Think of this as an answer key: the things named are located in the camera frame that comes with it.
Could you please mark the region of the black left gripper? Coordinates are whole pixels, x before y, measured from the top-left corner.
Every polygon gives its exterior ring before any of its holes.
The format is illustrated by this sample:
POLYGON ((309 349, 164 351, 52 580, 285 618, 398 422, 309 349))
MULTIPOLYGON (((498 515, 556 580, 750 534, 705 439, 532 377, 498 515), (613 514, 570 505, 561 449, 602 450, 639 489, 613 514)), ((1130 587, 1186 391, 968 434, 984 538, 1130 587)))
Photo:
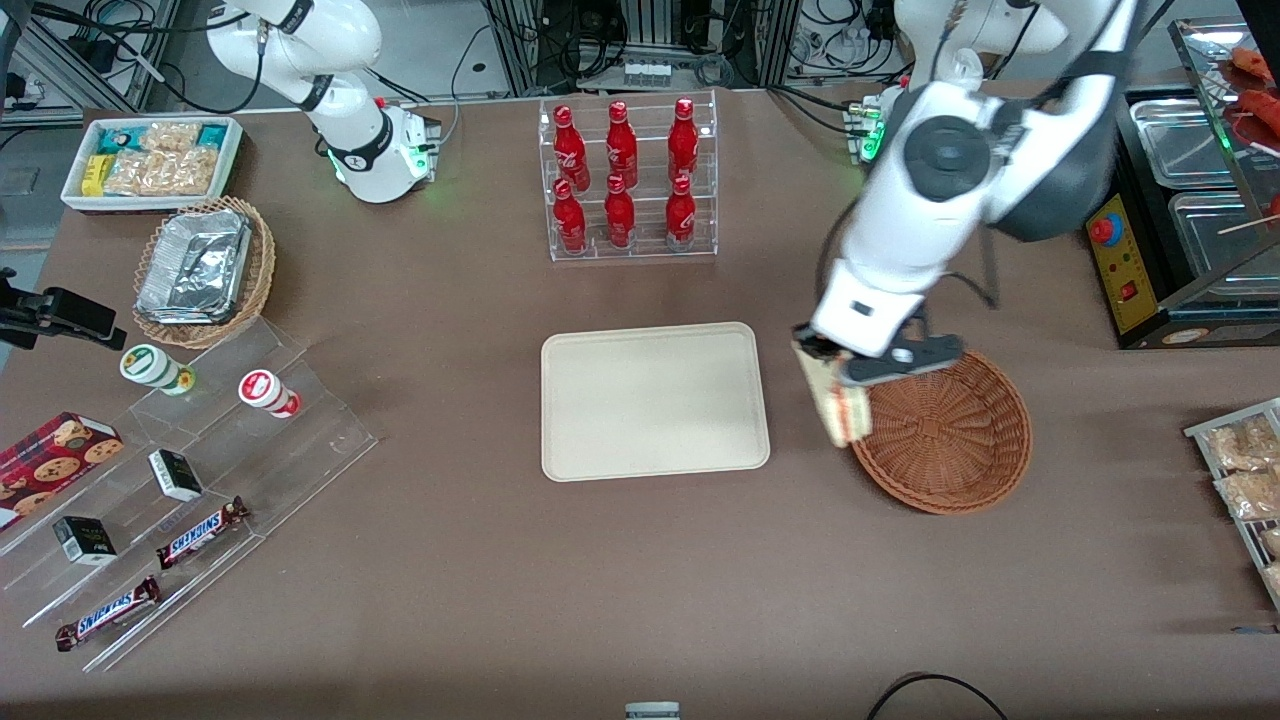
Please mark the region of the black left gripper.
MULTIPOLYGON (((819 363, 829 363, 844 351, 813 327, 795 328, 795 348, 819 363)), ((842 365, 842 383, 849 387, 869 387, 923 375, 955 365, 964 354, 964 342, 957 336, 900 340, 878 357, 851 356, 842 365)))

